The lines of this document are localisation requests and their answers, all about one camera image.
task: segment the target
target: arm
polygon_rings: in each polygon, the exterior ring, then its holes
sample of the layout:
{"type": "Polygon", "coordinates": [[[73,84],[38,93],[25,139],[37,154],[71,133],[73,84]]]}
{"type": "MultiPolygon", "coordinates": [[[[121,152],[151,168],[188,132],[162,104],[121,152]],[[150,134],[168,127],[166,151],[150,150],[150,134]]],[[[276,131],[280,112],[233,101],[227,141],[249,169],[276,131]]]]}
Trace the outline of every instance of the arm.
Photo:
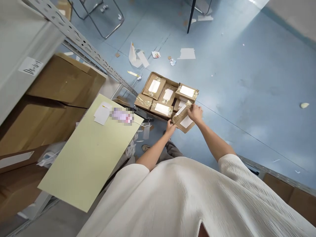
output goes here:
{"type": "Polygon", "coordinates": [[[149,171],[157,164],[159,156],[161,155],[162,150],[164,149],[167,141],[171,138],[176,125],[171,124],[171,119],[167,122],[167,129],[165,134],[160,138],[148,151],[146,151],[137,161],[137,164],[146,166],[149,171]]]}
{"type": "Polygon", "coordinates": [[[221,139],[215,132],[213,132],[202,120],[203,110],[196,104],[192,105],[192,108],[188,110],[188,115],[193,122],[196,123],[200,129],[206,144],[214,156],[215,160],[218,160],[227,154],[236,155],[233,148],[228,145],[223,139],[221,139]]]}

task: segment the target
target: shelf label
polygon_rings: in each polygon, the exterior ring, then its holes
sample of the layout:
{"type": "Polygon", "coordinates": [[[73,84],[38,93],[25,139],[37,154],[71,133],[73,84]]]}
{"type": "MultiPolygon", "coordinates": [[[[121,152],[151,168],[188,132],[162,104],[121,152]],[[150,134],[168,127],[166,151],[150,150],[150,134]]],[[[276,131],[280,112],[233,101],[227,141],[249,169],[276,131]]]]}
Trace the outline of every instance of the shelf label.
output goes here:
{"type": "Polygon", "coordinates": [[[32,59],[30,57],[26,57],[21,66],[19,67],[19,71],[33,76],[37,76],[42,66],[43,63],[36,61],[35,59],[32,59]]]}

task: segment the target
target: small cardboard box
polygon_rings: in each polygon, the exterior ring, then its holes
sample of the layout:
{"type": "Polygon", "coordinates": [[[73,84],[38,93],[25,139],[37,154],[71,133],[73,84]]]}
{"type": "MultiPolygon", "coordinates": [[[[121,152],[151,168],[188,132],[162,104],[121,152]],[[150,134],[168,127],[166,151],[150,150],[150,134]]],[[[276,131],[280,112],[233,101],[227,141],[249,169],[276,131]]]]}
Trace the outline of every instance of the small cardboard box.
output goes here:
{"type": "Polygon", "coordinates": [[[172,110],[173,106],[167,106],[158,101],[153,101],[150,108],[152,113],[160,115],[167,120],[171,118],[172,110]]]}
{"type": "Polygon", "coordinates": [[[0,174],[0,222],[34,203],[47,170],[32,164],[0,174]]]}
{"type": "Polygon", "coordinates": [[[178,112],[185,105],[185,101],[177,99],[173,107],[174,112],[178,112]]]}
{"type": "Polygon", "coordinates": [[[180,83],[177,91],[175,92],[175,97],[183,101],[189,100],[194,103],[197,99],[198,92],[199,90],[180,83]]]}
{"type": "Polygon", "coordinates": [[[195,125],[195,123],[188,116],[188,109],[190,109],[191,106],[192,103],[187,101],[185,106],[183,106],[171,119],[172,123],[177,125],[178,128],[184,133],[187,133],[195,125]]]}
{"type": "Polygon", "coordinates": [[[173,86],[167,82],[164,89],[162,90],[161,95],[159,96],[158,101],[165,105],[171,106],[173,104],[175,92],[177,89],[177,86],[173,86]]]}
{"type": "Polygon", "coordinates": [[[57,8],[59,12],[68,19],[68,21],[71,21],[72,7],[67,0],[58,1],[57,8]]]}
{"type": "Polygon", "coordinates": [[[104,82],[105,78],[93,68],[58,53],[53,55],[26,93],[88,109],[104,82]]]}
{"type": "Polygon", "coordinates": [[[143,94],[138,94],[134,104],[138,107],[145,109],[145,110],[150,110],[152,101],[153,101],[152,98],[145,96],[143,94]]]}
{"type": "Polygon", "coordinates": [[[158,100],[164,86],[166,84],[166,79],[155,72],[152,72],[145,84],[142,94],[158,100]]]}
{"type": "Polygon", "coordinates": [[[0,174],[36,163],[48,145],[36,149],[0,156],[0,174]]]}

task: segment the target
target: shoe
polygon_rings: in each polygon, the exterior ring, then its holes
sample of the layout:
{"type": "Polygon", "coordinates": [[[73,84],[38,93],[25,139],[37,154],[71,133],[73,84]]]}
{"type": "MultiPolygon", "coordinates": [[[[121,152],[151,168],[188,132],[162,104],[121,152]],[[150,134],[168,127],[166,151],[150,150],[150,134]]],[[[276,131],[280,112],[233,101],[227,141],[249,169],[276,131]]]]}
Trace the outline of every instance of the shoe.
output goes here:
{"type": "MultiPolygon", "coordinates": [[[[164,134],[166,133],[166,130],[164,131],[164,134]]],[[[171,141],[171,138],[169,138],[169,140],[168,140],[169,142],[171,141]]]]}
{"type": "Polygon", "coordinates": [[[148,145],[142,145],[142,150],[143,150],[143,152],[148,151],[150,148],[151,148],[151,146],[148,146],[148,145]]]}

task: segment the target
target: white card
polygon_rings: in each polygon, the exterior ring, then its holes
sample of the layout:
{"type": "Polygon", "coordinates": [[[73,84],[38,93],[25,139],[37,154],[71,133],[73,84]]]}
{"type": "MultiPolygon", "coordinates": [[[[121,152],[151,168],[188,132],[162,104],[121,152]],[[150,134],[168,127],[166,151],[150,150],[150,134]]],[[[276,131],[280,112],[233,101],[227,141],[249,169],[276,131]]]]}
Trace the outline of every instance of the white card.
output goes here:
{"type": "Polygon", "coordinates": [[[3,158],[3,159],[0,160],[0,169],[4,168],[4,167],[7,167],[7,166],[10,166],[10,165],[14,165],[14,164],[22,162],[22,161],[26,161],[26,160],[31,158],[33,153],[34,153],[34,151],[30,151],[30,152],[27,152],[27,153],[23,153],[23,154],[19,154],[19,155],[3,158]]]}
{"type": "Polygon", "coordinates": [[[110,116],[110,109],[102,107],[99,110],[97,116],[94,118],[94,120],[95,120],[95,122],[97,122],[101,125],[104,125],[109,116],[110,116]]]}
{"type": "Polygon", "coordinates": [[[186,102],[184,102],[184,101],[181,100],[180,103],[179,103],[179,107],[185,106],[185,103],[186,103],[186,102]]]}
{"type": "Polygon", "coordinates": [[[159,85],[160,85],[159,81],[153,80],[148,90],[150,92],[156,93],[159,88],[159,85]]]}
{"type": "Polygon", "coordinates": [[[138,52],[137,55],[139,59],[141,60],[141,62],[143,63],[144,67],[148,67],[149,62],[147,61],[147,58],[145,57],[143,51],[138,52]]]}
{"type": "Polygon", "coordinates": [[[181,125],[185,128],[187,128],[188,126],[190,126],[190,124],[192,123],[193,121],[189,118],[189,116],[187,115],[182,121],[181,121],[181,125]]]}
{"type": "Polygon", "coordinates": [[[188,88],[188,87],[185,87],[185,86],[182,86],[180,89],[180,93],[185,94],[189,97],[193,97],[194,92],[195,92],[195,90],[188,88]]]}
{"type": "Polygon", "coordinates": [[[30,57],[26,57],[18,70],[29,75],[37,76],[42,67],[43,64],[41,62],[30,57]]]}
{"type": "Polygon", "coordinates": [[[173,93],[174,93],[173,90],[167,89],[166,92],[165,92],[165,95],[164,95],[164,99],[165,100],[170,100],[170,98],[171,98],[173,93]]]}
{"type": "Polygon", "coordinates": [[[112,110],[112,105],[110,105],[110,104],[108,104],[108,103],[106,103],[106,102],[102,102],[101,104],[100,104],[100,106],[98,107],[98,109],[95,111],[95,113],[94,113],[94,117],[98,117],[98,113],[100,113],[101,112],[101,110],[102,110],[102,108],[108,108],[108,109],[110,109],[110,110],[112,110]]]}
{"type": "Polygon", "coordinates": [[[162,105],[162,104],[157,104],[156,107],[155,107],[155,110],[162,113],[162,114],[165,114],[167,116],[169,116],[169,107],[168,106],[165,106],[165,105],[162,105]]]}

